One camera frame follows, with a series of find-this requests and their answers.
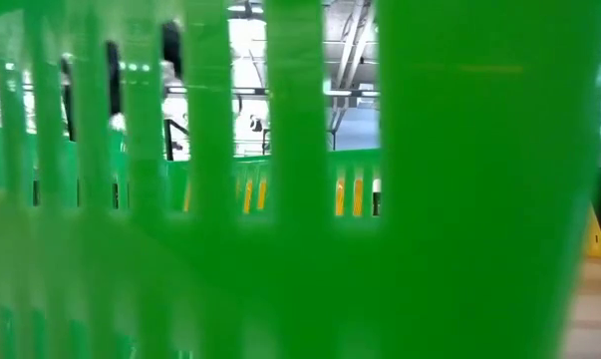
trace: ceiling light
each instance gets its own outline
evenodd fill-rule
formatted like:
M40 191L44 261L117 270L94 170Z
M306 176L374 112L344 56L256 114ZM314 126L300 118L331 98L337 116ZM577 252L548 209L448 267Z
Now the ceiling light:
M330 96L351 96L351 91L325 91L325 95Z
M236 95L254 95L256 93L255 89L234 89L233 93Z
M172 94L184 94L184 93L186 93L186 89L184 87L180 87L180 86L178 86L178 87L169 87L168 89L169 89L169 91Z
M229 11L245 11L245 7L244 5L233 5L233 6L229 6Z
M329 79L329 78L324 79L324 81L322 82L322 91L325 93L327 91L331 91L331 79Z

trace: green plastic basket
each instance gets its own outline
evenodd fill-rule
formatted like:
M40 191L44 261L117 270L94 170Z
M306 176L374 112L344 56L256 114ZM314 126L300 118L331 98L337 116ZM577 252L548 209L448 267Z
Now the green plastic basket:
M0 1L0 358L556 357L600 155L601 0L377 6L382 216L348 220L334 215L324 144L320 1L266 1L271 206L248 216L235 205L223 1ZM187 213L169 207L162 157L157 24L174 14ZM106 36L149 69L123 73L118 210ZM75 55L69 150L63 51Z

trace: green barrier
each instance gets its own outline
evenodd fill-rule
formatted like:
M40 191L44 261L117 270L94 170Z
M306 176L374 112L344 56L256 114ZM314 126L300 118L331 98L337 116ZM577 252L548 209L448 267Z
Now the green barrier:
M265 164L233 158L224 1L0 1L0 358L558 357L601 152L601 0L372 4L382 148L360 166L325 149L321 1L264 2ZM162 150L157 29L175 17L188 213L169 208ZM124 157L108 129L106 38L130 64ZM66 50L75 146L59 107ZM377 173L380 220L346 220L368 214L347 193L361 177L368 198ZM266 220L241 215L263 178Z

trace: floor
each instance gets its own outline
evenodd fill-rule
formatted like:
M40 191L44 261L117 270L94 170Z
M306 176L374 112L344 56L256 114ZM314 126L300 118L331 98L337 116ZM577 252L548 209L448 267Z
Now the floor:
M582 269L563 358L601 359L601 260L587 260Z

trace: person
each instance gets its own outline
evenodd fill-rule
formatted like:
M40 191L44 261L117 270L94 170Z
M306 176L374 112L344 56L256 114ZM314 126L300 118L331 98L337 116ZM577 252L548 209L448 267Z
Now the person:
M180 55L181 35L175 21L161 24L162 58L173 65L175 76L182 81L182 59ZM108 75L110 88L110 118L123 112L121 100L121 69L119 48L113 41L107 41L105 52L108 61ZM68 78L68 84L63 86L63 103L68 121L68 134L70 141L76 140L74 114L72 111L72 67L67 59L61 60L61 71ZM163 88L162 98L166 97L167 90Z
M253 132L262 132L262 121L255 117L255 115L251 115L249 117L251 123L249 124L249 128Z

